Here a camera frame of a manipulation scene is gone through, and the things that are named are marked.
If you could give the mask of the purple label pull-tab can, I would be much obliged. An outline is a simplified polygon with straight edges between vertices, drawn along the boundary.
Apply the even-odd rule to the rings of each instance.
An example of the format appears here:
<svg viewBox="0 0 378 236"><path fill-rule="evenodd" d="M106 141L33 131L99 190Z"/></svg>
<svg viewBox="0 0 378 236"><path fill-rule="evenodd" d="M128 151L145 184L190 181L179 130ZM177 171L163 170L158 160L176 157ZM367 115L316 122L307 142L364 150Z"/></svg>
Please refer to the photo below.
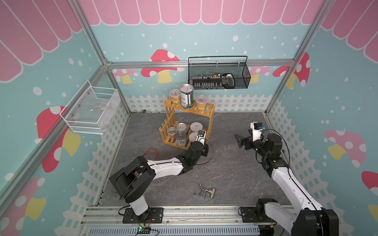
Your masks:
<svg viewBox="0 0 378 236"><path fill-rule="evenodd" d="M183 148L187 145L187 134L186 132L177 132L175 136L176 145Z"/></svg>

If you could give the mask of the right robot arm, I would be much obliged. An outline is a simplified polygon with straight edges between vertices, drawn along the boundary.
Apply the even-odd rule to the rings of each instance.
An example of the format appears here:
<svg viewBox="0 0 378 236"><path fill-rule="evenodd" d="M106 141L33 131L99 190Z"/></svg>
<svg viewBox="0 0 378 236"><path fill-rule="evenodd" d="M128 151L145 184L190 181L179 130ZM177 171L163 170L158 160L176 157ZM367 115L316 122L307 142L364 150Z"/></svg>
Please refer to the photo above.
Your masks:
<svg viewBox="0 0 378 236"><path fill-rule="evenodd" d="M317 202L294 176L289 164L281 157L283 141L278 134L268 134L263 139L235 135L237 144L246 150L253 149L261 156L261 165L268 176L285 193L295 213L278 202L262 199L264 214L276 221L292 236L337 236L339 217L332 209Z"/></svg>

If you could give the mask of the tall green seed can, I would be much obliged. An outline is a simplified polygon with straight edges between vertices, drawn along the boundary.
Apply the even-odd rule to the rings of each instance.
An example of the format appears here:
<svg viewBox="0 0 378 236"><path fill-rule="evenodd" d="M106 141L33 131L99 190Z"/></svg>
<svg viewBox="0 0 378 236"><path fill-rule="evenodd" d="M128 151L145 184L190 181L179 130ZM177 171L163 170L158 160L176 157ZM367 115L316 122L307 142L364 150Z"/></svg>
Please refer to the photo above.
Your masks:
<svg viewBox="0 0 378 236"><path fill-rule="evenodd" d="M183 108L192 108L194 105L194 87L190 84L183 84L180 87L181 106Z"/></svg>

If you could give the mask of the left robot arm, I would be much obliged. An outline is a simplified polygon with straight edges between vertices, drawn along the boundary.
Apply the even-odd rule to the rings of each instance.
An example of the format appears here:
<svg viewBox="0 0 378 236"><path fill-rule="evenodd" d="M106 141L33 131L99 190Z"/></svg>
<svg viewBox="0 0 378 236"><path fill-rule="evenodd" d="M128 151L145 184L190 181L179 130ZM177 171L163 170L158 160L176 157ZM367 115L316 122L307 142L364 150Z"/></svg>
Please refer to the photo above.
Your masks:
<svg viewBox="0 0 378 236"><path fill-rule="evenodd" d="M183 175L193 169L199 159L206 157L207 143L195 141L183 154L171 159L154 161L138 156L128 166L109 177L120 199L129 204L137 217L148 217L150 207L144 197L146 189L155 179Z"/></svg>

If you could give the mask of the white-lid white can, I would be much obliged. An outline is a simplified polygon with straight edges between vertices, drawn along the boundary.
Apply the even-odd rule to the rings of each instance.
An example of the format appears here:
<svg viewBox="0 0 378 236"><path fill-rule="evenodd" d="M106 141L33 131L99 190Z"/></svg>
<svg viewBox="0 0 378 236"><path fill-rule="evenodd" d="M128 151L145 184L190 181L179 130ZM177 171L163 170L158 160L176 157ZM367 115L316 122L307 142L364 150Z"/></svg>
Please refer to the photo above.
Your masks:
<svg viewBox="0 0 378 236"><path fill-rule="evenodd" d="M197 141L197 137L198 137L198 133L197 132L192 132L190 135L189 135L189 141L192 143L192 142L195 142Z"/></svg>

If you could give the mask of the wooden two-tier shelf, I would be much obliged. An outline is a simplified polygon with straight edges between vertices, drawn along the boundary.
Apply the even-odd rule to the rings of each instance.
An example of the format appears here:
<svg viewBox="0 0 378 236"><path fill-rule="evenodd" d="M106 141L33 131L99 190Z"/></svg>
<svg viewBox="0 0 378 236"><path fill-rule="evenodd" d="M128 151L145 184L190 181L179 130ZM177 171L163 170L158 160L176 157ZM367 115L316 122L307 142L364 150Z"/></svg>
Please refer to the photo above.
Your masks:
<svg viewBox="0 0 378 236"><path fill-rule="evenodd" d="M180 121L176 120L176 116L175 116L175 113L176 113L177 110L209 118L208 128L205 129L205 131L206 131L205 138L207 140L210 140L210 135L212 133L212 125L213 125L213 121L214 121L215 104L212 104L212 103L207 104L205 110L200 111L200 110L197 109L196 102L194 102L194 106L192 108L186 109L186 108L183 108L181 106L181 104L174 103L172 101L172 98L169 97L164 102L164 107L165 107L167 119L164 120L162 127L159 128L161 138L162 138L162 141L163 141L164 144L170 145L170 146L175 147L175 148L184 149L184 150L188 150L188 148L190 146L189 137L187 137L187 144L184 147L180 147L180 146L178 146L176 140L174 138L171 138L170 135L168 135L168 129L170 127L176 127L180 123Z"/></svg>

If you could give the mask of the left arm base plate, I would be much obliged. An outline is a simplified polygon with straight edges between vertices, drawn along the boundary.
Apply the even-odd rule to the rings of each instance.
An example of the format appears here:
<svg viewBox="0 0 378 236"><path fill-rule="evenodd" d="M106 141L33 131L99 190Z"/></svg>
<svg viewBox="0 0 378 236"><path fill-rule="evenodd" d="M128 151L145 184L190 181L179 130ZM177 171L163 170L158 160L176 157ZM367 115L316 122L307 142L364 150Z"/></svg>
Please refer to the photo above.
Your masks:
<svg viewBox="0 0 378 236"><path fill-rule="evenodd" d="M128 207L125 209L123 215L123 224L142 224L142 223L162 223L164 208L163 207L150 207L142 213L140 216L137 216L132 208Z"/></svg>

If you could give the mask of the small clear-lid jar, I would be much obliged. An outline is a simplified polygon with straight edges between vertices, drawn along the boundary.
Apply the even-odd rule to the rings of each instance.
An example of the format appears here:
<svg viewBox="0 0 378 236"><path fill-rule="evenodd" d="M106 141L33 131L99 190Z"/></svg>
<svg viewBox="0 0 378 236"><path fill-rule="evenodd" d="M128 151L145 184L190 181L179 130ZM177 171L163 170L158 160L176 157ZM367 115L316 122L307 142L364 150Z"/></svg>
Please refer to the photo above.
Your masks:
<svg viewBox="0 0 378 236"><path fill-rule="evenodd" d="M180 104L181 103L181 92L179 89L173 89L170 92L170 99L171 102L174 104Z"/></svg>

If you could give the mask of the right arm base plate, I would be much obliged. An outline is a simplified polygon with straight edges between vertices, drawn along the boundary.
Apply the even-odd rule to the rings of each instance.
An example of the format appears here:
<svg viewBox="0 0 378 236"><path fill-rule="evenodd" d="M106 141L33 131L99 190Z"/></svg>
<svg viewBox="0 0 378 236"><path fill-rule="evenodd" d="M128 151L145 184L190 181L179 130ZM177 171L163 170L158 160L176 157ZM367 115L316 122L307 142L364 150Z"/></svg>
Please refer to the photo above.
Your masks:
<svg viewBox="0 0 378 236"><path fill-rule="evenodd" d="M256 207L241 206L238 208L238 214L241 216L243 223L262 223L265 222L256 210Z"/></svg>

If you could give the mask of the small clear-lid cup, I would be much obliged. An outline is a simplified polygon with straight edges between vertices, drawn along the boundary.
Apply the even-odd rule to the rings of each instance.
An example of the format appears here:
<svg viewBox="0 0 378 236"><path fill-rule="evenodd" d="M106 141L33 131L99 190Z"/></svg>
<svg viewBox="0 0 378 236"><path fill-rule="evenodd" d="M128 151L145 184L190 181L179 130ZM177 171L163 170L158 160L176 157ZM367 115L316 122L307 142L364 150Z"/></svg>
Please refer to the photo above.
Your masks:
<svg viewBox="0 0 378 236"><path fill-rule="evenodd" d="M169 138L171 138L171 139L174 139L176 137L176 133L177 133L176 127L170 127L167 130L167 134L168 134Z"/></svg>

